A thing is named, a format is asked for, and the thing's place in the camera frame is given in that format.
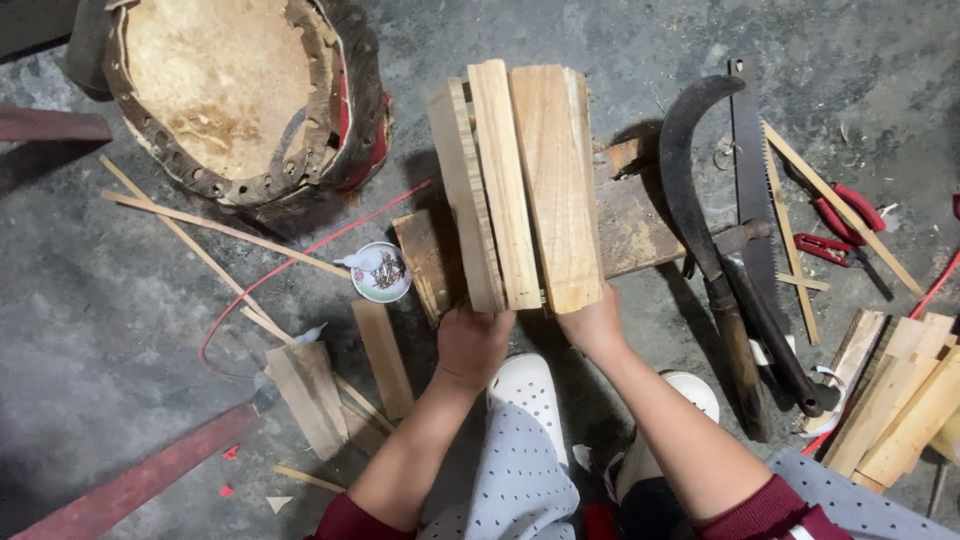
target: red-handled pliers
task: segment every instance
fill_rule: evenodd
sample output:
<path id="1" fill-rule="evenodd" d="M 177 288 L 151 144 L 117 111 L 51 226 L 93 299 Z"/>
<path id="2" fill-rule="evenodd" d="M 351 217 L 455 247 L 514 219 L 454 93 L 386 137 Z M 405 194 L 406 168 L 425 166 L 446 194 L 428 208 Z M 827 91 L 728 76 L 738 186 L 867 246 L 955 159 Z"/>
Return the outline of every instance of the red-handled pliers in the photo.
<path id="1" fill-rule="evenodd" d="M 838 182 L 832 183 L 830 187 L 833 188 L 833 191 L 840 199 L 850 205 L 856 213 L 860 214 L 863 222 L 867 224 L 867 227 L 869 227 L 871 231 L 879 233 L 886 230 L 887 224 L 884 223 L 883 218 L 880 217 L 880 212 L 876 211 L 874 206 L 871 205 L 863 195 Z M 827 199 L 823 197 L 814 199 L 813 207 L 817 209 L 817 213 L 820 214 L 820 218 L 824 220 L 827 228 L 836 234 L 838 238 L 854 247 L 867 245 L 867 241 L 863 239 L 863 236 L 840 218 L 840 214 L 837 213 L 836 209 Z"/>
<path id="2" fill-rule="evenodd" d="M 847 268 L 863 268 L 866 255 L 859 248 L 847 242 L 822 238 L 808 233 L 797 233 L 793 235 L 793 243 L 798 250 L 822 258 L 827 262 Z"/>

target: wood stack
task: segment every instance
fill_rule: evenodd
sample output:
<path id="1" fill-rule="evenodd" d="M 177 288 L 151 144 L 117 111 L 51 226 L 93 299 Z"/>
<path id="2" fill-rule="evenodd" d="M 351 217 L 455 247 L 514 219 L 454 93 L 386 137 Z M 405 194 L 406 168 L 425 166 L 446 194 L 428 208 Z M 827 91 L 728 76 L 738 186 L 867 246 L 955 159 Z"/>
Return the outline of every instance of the wood stack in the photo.
<path id="1" fill-rule="evenodd" d="M 840 380 L 858 382 L 848 388 L 824 465 L 877 493 L 913 470 L 960 406 L 954 323 L 925 313 L 916 320 L 893 318 L 883 328 L 882 314 L 857 313 L 831 367 Z M 806 419 L 803 428 L 814 431 L 837 414 Z"/>
<path id="2" fill-rule="evenodd" d="M 554 312 L 597 302 L 603 269 L 586 80 L 559 65 L 508 75 L 501 60 L 470 65 L 468 74 L 469 84 L 441 83 L 428 110 L 473 308 L 540 307 L 538 268 Z"/>

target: person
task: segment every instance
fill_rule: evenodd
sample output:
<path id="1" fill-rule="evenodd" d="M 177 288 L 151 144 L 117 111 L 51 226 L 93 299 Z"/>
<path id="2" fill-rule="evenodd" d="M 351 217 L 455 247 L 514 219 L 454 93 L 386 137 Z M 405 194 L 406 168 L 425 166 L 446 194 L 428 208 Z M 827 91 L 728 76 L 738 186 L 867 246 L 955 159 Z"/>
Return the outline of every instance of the person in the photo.
<path id="1" fill-rule="evenodd" d="M 709 387 L 690 374 L 662 377 L 621 330 L 619 293 L 558 315 L 630 410 L 636 441 L 616 479 L 625 537 L 707 540 L 851 538 L 717 424 Z M 579 495 L 566 474 L 556 393 L 542 357 L 504 363 L 516 315 L 451 310 L 439 362 L 413 411 L 346 493 L 327 508 L 315 540 L 574 538 L 564 521 Z M 488 430 L 473 495 L 418 535 L 424 501 L 454 435 L 486 390 Z"/>

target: white shoe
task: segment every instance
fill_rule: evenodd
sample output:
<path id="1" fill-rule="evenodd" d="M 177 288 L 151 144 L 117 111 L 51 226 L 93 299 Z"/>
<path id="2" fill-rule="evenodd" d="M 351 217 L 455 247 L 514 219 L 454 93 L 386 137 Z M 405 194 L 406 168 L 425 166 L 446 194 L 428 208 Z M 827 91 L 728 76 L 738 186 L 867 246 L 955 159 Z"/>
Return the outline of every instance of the white shoe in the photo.
<path id="1" fill-rule="evenodd" d="M 709 385 L 699 377 L 683 371 L 669 371 L 661 374 L 661 376 L 697 408 L 704 411 L 711 420 L 720 422 L 720 404 L 717 402 L 717 397 Z M 620 467 L 620 473 L 616 476 L 615 494 L 617 503 L 623 502 L 623 498 L 627 496 L 635 483 L 662 476 L 663 472 L 654 459 L 653 453 L 650 452 L 650 448 L 643 440 L 643 435 L 637 430 L 634 444 L 630 445 L 623 456 L 623 465 Z"/>
<path id="2" fill-rule="evenodd" d="M 522 354 L 507 358 L 487 386 L 487 410 L 501 403 L 516 405 L 532 414 L 550 435 L 557 458 L 567 464 L 557 391 L 543 356 Z"/>

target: concrete floor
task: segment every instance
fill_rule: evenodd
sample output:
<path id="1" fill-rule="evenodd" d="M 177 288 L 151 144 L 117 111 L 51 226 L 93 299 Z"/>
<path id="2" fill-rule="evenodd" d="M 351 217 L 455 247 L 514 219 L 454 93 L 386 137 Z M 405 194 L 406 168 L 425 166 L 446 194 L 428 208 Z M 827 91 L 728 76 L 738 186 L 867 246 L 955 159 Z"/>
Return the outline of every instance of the concrete floor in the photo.
<path id="1" fill-rule="evenodd" d="M 587 73 L 593 134 L 611 142 L 637 124 L 661 119 L 661 107 L 669 107 L 681 88 L 724 72 L 731 55 L 756 54 L 765 117 L 827 178 L 858 189 L 879 207 L 897 204 L 881 238 L 922 286 L 943 268 L 960 237 L 948 202 L 960 178 L 960 15 L 949 0 L 909 7 L 863 0 L 364 4 L 380 38 L 395 138 L 359 208 L 347 207 L 338 221 L 366 215 L 424 178 L 435 183 L 334 240 L 318 252 L 321 258 L 387 238 L 391 218 L 443 197 L 429 158 L 424 97 L 442 78 L 466 76 L 468 63 L 488 58 L 508 65 L 559 62 Z M 0 65 L 0 104 L 103 114 L 116 134 L 104 153 L 161 204 L 197 212 L 133 141 L 116 106 L 87 100 L 62 77 L 63 53 L 56 48 Z M 732 173 L 718 171 L 710 160 L 730 130 L 726 108 L 716 108 L 696 137 L 695 172 L 714 224 L 729 223 L 735 214 Z M 57 168 L 70 158 L 59 145 L 0 152 L 0 537 L 6 537 L 249 398 L 254 388 L 211 377 L 195 358 L 232 293 L 155 217 L 99 198 L 102 189 L 123 188 L 96 154 Z M 792 184 L 786 189 L 794 230 L 822 233 L 805 195 Z M 216 233 L 188 231 L 240 283 L 283 261 Z M 896 293 L 890 303 L 863 272 L 804 258 L 811 275 L 832 284 L 813 300 L 823 336 L 818 347 L 806 345 L 794 296 L 782 291 L 804 363 L 829 363 L 858 307 L 903 314 L 913 306 L 907 289 L 877 264 Z M 677 274 L 669 264 L 614 280 L 623 293 L 626 333 L 657 368 L 691 371 L 720 394 L 708 362 L 716 336 L 702 286 Z M 328 321 L 324 334 L 335 370 L 376 402 L 348 283 L 294 265 L 254 296 L 290 333 Z M 930 308 L 960 311 L 956 281 Z M 431 332 L 412 294 L 390 312 L 419 391 L 435 363 Z M 609 454 L 622 443 L 630 429 L 622 404 L 595 370 L 564 349 L 553 323 L 524 314 L 515 341 L 518 351 L 539 350 L 551 361 L 571 444 L 586 442 Z M 207 353 L 225 370 L 252 375 L 263 364 L 261 353 L 278 345 L 231 315 Z M 742 436 L 721 402 L 722 424 Z M 789 434 L 794 416 L 785 413 L 776 422 L 774 443 L 750 448 L 766 456 L 784 445 L 801 447 L 803 441 Z M 482 427 L 477 407 L 444 465 L 435 488 L 443 496 L 431 499 L 428 515 L 468 492 Z M 332 495 L 278 477 L 269 465 L 282 462 L 346 485 L 366 462 L 349 447 L 322 464 L 307 447 L 289 410 L 275 407 L 236 461 L 209 459 L 105 538 L 300 538 Z M 888 494 L 924 511 L 932 476 L 933 466 L 922 462 Z M 227 482 L 236 492 L 222 499 L 216 491 Z M 281 495 L 297 498 L 275 516 L 264 497 Z M 958 496 L 960 481 L 950 481 L 935 519 L 960 531 Z"/>

